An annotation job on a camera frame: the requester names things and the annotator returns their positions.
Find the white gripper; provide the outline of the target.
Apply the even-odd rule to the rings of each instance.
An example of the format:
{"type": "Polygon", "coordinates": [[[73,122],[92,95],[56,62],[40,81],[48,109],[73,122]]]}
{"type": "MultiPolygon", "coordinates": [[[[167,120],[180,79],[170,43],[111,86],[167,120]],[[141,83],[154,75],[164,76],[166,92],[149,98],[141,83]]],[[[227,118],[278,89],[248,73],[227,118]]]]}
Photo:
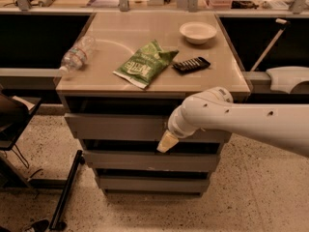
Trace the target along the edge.
{"type": "Polygon", "coordinates": [[[186,122],[181,108],[177,107],[168,119],[168,130],[162,135],[157,150],[166,153],[179,142],[179,138],[189,137],[194,132],[195,128],[186,122]]]}

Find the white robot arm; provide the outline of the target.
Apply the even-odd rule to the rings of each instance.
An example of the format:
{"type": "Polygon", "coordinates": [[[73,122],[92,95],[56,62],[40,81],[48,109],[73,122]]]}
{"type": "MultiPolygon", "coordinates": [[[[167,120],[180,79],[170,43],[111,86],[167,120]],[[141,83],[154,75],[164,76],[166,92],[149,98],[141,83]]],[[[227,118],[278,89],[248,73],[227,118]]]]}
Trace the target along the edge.
{"type": "Polygon", "coordinates": [[[157,150],[165,153],[197,130],[228,131],[309,157],[308,104],[234,103],[228,90],[214,87],[172,112],[157,150]]]}

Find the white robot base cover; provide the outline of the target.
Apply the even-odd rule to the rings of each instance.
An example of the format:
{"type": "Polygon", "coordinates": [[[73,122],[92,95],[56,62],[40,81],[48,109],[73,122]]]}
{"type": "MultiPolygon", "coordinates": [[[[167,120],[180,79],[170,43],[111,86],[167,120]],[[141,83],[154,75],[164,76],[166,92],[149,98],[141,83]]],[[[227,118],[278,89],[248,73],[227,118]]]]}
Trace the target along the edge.
{"type": "Polygon", "coordinates": [[[298,66],[278,67],[267,70],[270,90],[290,94],[294,87],[309,81],[309,68],[298,66]]]}

